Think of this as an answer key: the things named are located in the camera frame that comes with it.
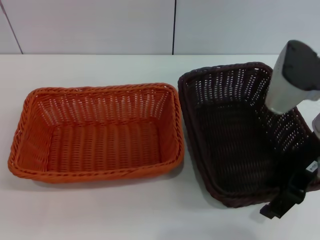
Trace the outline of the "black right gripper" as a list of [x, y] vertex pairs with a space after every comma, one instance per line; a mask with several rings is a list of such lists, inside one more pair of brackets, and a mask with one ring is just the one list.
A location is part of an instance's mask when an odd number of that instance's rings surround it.
[[296, 172], [290, 178], [287, 185], [287, 192], [282, 192], [271, 202], [263, 206], [259, 213], [268, 219], [277, 217], [280, 219], [292, 207], [299, 205], [305, 199], [307, 192], [320, 189], [320, 140], [314, 131], [309, 131], [309, 135], [302, 153], [302, 172]]

